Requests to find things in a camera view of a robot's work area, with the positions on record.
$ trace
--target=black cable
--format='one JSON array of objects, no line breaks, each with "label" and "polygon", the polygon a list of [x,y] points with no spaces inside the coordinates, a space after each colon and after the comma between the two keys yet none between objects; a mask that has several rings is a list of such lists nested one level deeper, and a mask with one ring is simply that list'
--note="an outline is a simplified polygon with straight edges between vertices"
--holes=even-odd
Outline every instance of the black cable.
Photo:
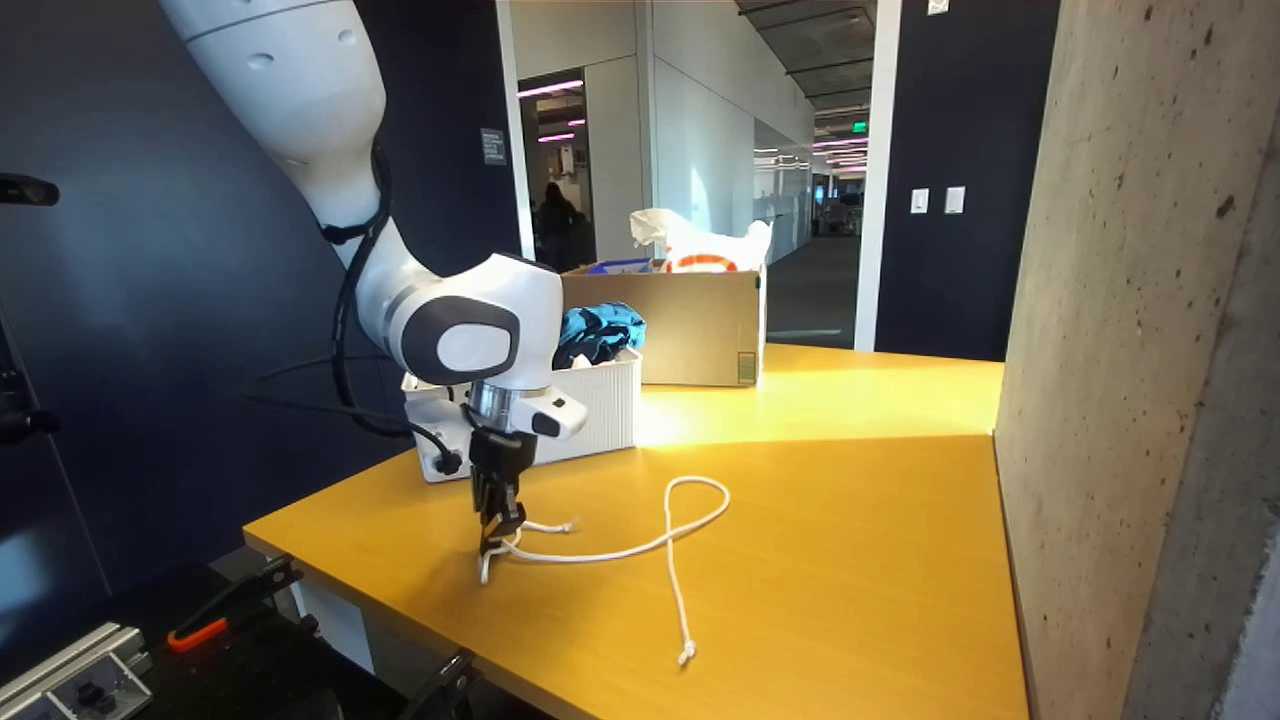
[{"label": "black cable", "polygon": [[[304,366],[320,366],[320,364],[332,364],[332,354],[315,354],[315,358],[299,358],[299,364],[271,366],[271,370],[255,375],[255,385],[267,385],[267,378],[278,378],[278,375],[292,375],[292,370],[304,370]],[[271,405],[271,409],[294,409],[294,413],[320,413],[320,417],[363,417],[363,420],[375,417],[375,420],[383,420],[383,422],[396,422],[389,413],[366,409],[366,405],[312,405],[312,401],[271,396],[271,392],[264,392],[264,387],[253,387],[248,396],[260,401],[260,405]],[[425,434],[425,440],[438,453],[442,465],[448,465],[448,457],[454,457],[454,453],[438,440],[438,433],[426,433],[426,427],[418,427],[418,422],[406,422],[406,427],[396,433],[396,434]]]},{"label": "black cable", "polygon": [[14,370],[14,354],[6,348],[2,325],[0,325],[0,370]]},{"label": "black cable", "polygon": [[467,420],[472,427],[481,427],[481,413],[477,413],[472,405],[463,405],[463,420]]},{"label": "black cable", "polygon": [[[389,209],[389,196],[392,196],[392,190],[389,190],[389,170],[383,170],[383,158],[379,158],[379,155],[372,155],[372,170],[375,170],[375,184],[379,184],[379,209],[375,209],[375,214],[363,222],[360,247],[357,247],[357,255],[353,255],[347,269],[344,269],[344,279],[340,279],[340,292],[337,292],[337,304],[332,304],[332,329],[328,329],[328,375],[332,375],[337,401],[340,401],[344,409],[357,409],[357,392],[353,392],[353,385],[347,385],[347,364],[344,364],[344,354],[347,354],[353,309],[357,309],[357,289],[360,289],[363,264],[366,264],[379,232],[383,232],[389,220],[392,220],[392,209]],[[383,422],[375,422],[375,420],[366,420],[366,417],[360,417],[360,413],[353,413],[353,420],[357,420],[363,433],[372,433],[372,434],[406,434],[405,427],[383,427]]]}]

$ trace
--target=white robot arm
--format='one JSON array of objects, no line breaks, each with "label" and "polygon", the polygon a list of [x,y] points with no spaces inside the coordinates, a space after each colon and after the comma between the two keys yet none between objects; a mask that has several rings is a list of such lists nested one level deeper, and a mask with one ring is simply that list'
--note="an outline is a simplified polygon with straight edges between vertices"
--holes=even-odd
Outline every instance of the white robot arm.
[{"label": "white robot arm", "polygon": [[383,79],[353,0],[159,0],[248,135],[312,205],[357,272],[360,329],[425,385],[472,385],[472,485],[483,531],[523,518],[531,434],[585,409],[551,387],[558,275],[490,255],[431,275],[400,238],[372,176]]}]

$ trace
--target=cardboard box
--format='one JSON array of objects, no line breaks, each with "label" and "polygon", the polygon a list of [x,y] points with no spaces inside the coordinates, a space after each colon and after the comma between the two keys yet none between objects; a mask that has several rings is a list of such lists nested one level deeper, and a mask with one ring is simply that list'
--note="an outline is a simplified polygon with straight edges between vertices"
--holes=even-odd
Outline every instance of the cardboard box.
[{"label": "cardboard box", "polygon": [[764,297],[764,272],[563,275],[563,309],[628,304],[642,314],[641,385],[758,385]]}]

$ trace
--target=wooden table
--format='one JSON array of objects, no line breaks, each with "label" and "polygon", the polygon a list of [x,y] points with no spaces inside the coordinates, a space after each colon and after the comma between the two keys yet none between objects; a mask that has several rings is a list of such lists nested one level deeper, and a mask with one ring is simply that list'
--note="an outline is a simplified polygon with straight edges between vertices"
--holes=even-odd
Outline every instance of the wooden table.
[{"label": "wooden table", "polygon": [[[993,420],[1001,364],[769,348],[764,387],[647,387],[642,449],[531,466],[523,502],[576,518],[540,549],[661,531],[662,479],[730,487],[679,538],[698,654],[676,666],[662,553],[498,562],[477,585],[467,485],[396,457],[248,522],[363,610],[467,648],[555,714],[1026,714]],[[676,495],[695,515],[715,492]]]}]

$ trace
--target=blue object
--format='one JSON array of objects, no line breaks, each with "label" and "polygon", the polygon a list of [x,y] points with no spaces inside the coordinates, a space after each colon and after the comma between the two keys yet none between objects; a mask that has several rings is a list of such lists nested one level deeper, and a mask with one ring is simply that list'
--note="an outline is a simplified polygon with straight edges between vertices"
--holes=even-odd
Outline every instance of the blue object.
[{"label": "blue object", "polygon": [[568,309],[558,325],[558,348],[551,366],[568,366],[576,354],[604,364],[619,351],[642,348],[642,314],[628,304]]},{"label": "blue object", "polygon": [[592,275],[633,275],[633,272],[650,272],[650,255],[619,255],[619,260],[592,264]]}]

